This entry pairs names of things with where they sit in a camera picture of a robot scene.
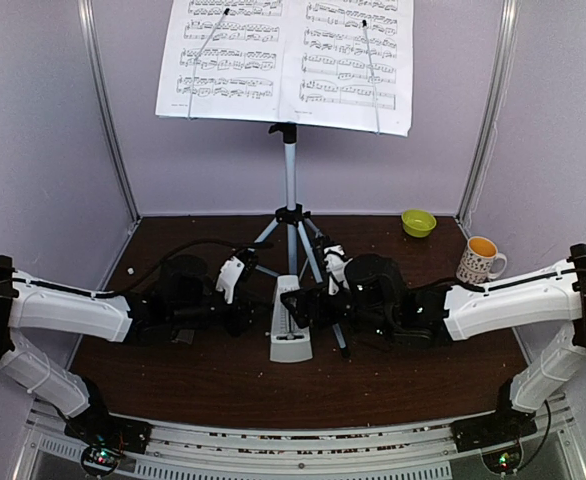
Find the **white metronome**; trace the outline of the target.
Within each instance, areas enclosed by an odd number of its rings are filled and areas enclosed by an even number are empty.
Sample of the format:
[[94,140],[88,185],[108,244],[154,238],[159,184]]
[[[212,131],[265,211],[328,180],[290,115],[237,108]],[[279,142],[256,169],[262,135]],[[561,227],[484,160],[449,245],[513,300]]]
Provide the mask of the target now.
[[282,275],[277,278],[270,328],[271,362],[291,364],[309,361],[313,358],[309,329],[301,329],[297,326],[280,299],[283,293],[298,289],[297,276]]

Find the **clear metronome front cover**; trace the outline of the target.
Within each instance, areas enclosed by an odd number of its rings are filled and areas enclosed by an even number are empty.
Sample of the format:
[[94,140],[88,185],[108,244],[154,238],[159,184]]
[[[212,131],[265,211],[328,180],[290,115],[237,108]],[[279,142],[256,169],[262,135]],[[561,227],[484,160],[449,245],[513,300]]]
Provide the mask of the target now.
[[183,343],[192,345],[194,341],[195,331],[191,329],[179,330],[173,338],[174,343]]

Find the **light blue music stand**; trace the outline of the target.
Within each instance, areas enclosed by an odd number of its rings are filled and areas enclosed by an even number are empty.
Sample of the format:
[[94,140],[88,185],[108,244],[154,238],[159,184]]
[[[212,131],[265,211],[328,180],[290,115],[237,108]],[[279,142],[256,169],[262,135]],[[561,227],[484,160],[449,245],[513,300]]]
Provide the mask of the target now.
[[316,233],[311,220],[305,217],[297,201],[296,150],[297,129],[302,124],[285,121],[281,118],[278,109],[278,118],[271,121],[258,121],[269,124],[272,132],[280,133],[284,145],[285,162],[285,195],[286,204],[275,216],[275,222],[287,227],[288,268],[291,273],[297,274],[310,270],[314,276],[321,273],[318,262],[308,258],[305,262],[298,259],[299,250],[309,250],[310,238]]

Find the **sheet music page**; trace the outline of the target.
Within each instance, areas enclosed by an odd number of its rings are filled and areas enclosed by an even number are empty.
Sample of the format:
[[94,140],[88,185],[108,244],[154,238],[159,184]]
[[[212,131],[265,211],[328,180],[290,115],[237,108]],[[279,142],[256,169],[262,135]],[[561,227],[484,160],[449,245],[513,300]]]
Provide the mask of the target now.
[[405,137],[412,126],[411,1],[287,1],[285,121]]
[[158,82],[162,118],[278,118],[288,1],[175,1]]

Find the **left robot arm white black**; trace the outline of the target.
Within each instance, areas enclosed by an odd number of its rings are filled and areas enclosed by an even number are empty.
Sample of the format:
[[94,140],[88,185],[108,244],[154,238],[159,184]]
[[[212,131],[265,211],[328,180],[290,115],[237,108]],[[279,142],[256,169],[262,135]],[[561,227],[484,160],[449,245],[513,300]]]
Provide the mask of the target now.
[[25,328],[61,331],[127,345],[155,345],[185,331],[221,326],[239,336],[265,302],[240,284],[267,241],[230,243],[232,256],[217,278],[186,243],[166,254],[129,286],[92,291],[45,281],[0,255],[0,371],[47,400],[69,426],[96,444],[110,442],[117,424],[98,387],[57,365],[25,338]]

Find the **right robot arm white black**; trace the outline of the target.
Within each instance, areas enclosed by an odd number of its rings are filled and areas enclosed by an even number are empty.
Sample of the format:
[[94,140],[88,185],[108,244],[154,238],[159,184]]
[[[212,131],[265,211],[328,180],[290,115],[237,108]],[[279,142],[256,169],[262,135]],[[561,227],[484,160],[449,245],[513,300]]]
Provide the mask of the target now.
[[563,324],[540,357],[507,381],[506,404],[486,419],[492,440],[508,440],[586,363],[586,244],[529,274],[479,285],[455,277],[411,288],[398,264],[377,254],[325,251],[326,276],[314,287],[278,288],[274,305],[301,329],[342,321],[370,326],[386,340],[418,348],[542,322]]

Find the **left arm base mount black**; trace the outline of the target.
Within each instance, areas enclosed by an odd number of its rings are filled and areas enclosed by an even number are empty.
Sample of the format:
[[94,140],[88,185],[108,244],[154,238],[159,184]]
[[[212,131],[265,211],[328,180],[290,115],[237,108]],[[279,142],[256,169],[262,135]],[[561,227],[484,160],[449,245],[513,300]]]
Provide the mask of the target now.
[[117,416],[110,416],[105,422],[101,419],[66,418],[65,423],[65,435],[89,446],[103,447],[118,453],[143,454],[152,432],[152,425],[148,422]]

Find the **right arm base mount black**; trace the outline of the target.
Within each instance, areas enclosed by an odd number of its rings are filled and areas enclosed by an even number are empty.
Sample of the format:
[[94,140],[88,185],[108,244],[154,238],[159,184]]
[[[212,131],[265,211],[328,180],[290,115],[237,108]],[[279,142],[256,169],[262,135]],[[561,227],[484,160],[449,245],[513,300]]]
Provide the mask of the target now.
[[490,414],[457,420],[450,425],[458,452],[508,443],[537,432],[532,414]]

